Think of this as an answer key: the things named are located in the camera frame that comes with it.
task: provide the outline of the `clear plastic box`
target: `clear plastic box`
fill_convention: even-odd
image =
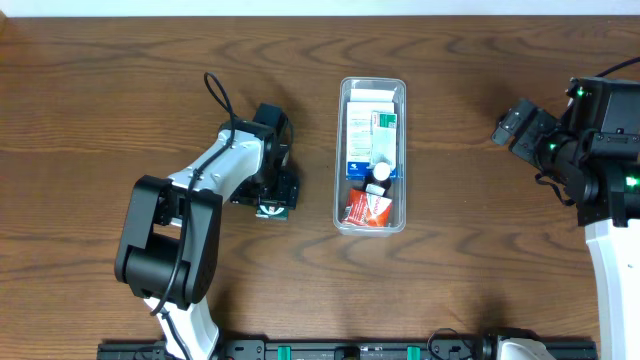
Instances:
[[[391,214],[386,227],[366,227],[342,224],[342,216],[351,188],[361,189],[363,180],[347,180],[347,103],[352,101],[354,89],[388,90],[397,115],[396,129],[396,177],[387,197],[392,199]],[[371,77],[348,77],[340,84],[340,115],[336,145],[336,180],[334,184],[333,223],[344,235],[389,236],[400,232],[406,225],[406,98],[407,87],[402,80]]]

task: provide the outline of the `wooden table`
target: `wooden table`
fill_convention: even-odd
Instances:
[[[166,176],[226,117],[282,106],[302,189],[287,223],[226,205],[209,291],[224,329],[271,338],[425,338],[491,325],[599,340],[575,209],[495,146],[529,97],[559,114],[571,76],[637,55],[637,18],[8,19],[0,39],[0,357],[90,359],[162,333],[113,261],[134,182]],[[639,79],[640,67],[621,71]],[[338,87],[408,87],[408,221],[332,224]]]

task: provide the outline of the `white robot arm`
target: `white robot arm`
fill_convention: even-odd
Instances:
[[[292,126],[282,110],[261,104],[253,121],[240,120],[213,74],[205,74],[205,84],[229,122],[182,171],[138,180],[115,262],[116,278],[160,320],[167,352],[189,360],[208,360],[218,340],[205,295],[217,264],[222,204],[295,209],[299,191],[298,177],[284,168],[291,144],[282,140]],[[154,232],[156,225],[180,227],[180,239]]]
[[[640,220],[586,227],[598,288],[602,359],[640,359]]]

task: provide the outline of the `green clip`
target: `green clip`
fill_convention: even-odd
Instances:
[[[279,346],[278,360],[291,360],[291,348],[288,346]]]
[[[407,347],[407,360],[420,360],[420,348],[417,346]]]

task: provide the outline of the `blue label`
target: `blue label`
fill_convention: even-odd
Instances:
[[[364,180],[365,176],[371,172],[368,162],[347,162],[347,180]],[[391,171],[392,179],[396,178],[396,169]]]

